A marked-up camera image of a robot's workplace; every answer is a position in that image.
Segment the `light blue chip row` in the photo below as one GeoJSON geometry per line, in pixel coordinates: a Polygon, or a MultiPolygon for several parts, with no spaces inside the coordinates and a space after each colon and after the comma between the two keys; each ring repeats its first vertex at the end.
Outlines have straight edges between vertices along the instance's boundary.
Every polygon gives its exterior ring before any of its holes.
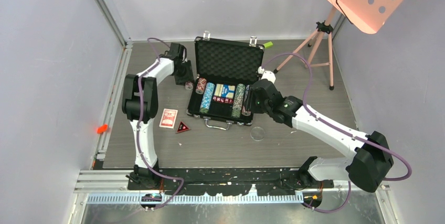
{"type": "Polygon", "coordinates": [[[206,84],[205,90],[204,90],[204,94],[202,97],[202,102],[199,108],[200,113],[208,113],[209,112],[209,108],[210,108],[210,104],[213,98],[213,94],[214,94],[214,89],[215,89],[215,84],[208,82],[206,84]]]}

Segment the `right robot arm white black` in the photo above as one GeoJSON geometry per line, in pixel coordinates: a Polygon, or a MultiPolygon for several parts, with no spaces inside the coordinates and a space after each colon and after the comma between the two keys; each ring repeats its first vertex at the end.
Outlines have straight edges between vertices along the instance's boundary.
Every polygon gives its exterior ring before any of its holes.
{"type": "Polygon", "coordinates": [[[392,156],[383,150],[389,148],[383,134],[366,134],[326,118],[301,99],[282,96],[267,79],[250,86],[248,102],[252,113],[266,113],[275,122],[306,132],[343,154],[341,158],[309,157],[296,173],[305,187],[324,180],[343,180],[373,193],[394,164],[392,156]]]}

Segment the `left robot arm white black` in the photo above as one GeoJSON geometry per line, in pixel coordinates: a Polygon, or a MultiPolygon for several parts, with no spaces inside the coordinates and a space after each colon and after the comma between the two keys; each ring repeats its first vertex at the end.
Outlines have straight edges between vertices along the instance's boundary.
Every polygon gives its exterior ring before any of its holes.
{"type": "Polygon", "coordinates": [[[168,76],[173,76],[180,86],[193,80],[191,61],[182,44],[170,44],[145,70],[124,78],[121,106],[132,127],[136,151],[133,171],[128,178],[148,189],[156,189],[165,178],[159,171],[153,128],[158,113],[157,86],[168,76]]]}

